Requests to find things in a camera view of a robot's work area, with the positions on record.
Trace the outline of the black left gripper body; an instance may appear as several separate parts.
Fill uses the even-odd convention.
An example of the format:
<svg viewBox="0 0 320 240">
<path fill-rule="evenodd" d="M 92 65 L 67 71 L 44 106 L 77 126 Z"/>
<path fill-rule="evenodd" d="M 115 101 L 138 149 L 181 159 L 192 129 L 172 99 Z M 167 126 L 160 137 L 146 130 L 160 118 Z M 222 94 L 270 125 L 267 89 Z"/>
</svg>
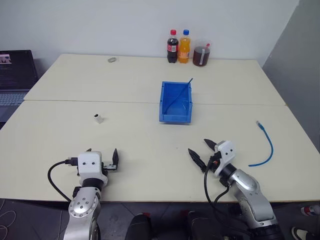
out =
<svg viewBox="0 0 320 240">
<path fill-rule="evenodd" d="M 101 163 L 101 172 L 103 175 L 107 175 L 108 171 L 116 171 L 118 168 L 118 163 L 113 163 L 109 165 L 104 165 L 104 163 Z"/>
</svg>

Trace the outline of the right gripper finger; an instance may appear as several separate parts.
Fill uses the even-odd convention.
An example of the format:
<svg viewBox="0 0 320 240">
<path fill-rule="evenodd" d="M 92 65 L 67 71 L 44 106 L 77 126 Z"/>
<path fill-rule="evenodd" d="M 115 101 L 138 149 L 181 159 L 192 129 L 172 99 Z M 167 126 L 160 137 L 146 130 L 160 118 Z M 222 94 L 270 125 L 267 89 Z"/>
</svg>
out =
<svg viewBox="0 0 320 240">
<path fill-rule="evenodd" d="M 192 149 L 188 149 L 188 153 L 193 160 L 193 162 L 200 168 L 201 172 L 204 173 L 207 169 L 206 164 L 201 160 L 200 156 L 193 151 Z"/>
<path fill-rule="evenodd" d="M 217 144 L 214 141 L 207 139 L 207 138 L 205 138 L 204 141 L 210 149 L 212 149 L 214 152 L 216 151 L 215 147 Z"/>
</svg>

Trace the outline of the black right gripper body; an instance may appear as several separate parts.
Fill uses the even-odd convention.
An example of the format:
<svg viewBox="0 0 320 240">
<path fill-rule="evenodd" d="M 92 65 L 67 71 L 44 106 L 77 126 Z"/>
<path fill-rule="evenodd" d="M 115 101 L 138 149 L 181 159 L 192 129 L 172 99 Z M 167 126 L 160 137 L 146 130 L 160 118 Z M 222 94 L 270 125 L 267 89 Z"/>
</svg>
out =
<svg viewBox="0 0 320 240">
<path fill-rule="evenodd" d="M 219 175 L 221 170 L 219 169 L 220 165 L 221 165 L 221 152 L 217 151 L 214 153 L 214 155 L 212 155 L 207 163 L 207 167 L 206 167 L 206 173 L 208 173 L 209 171 L 212 171 L 215 175 Z"/>
</svg>

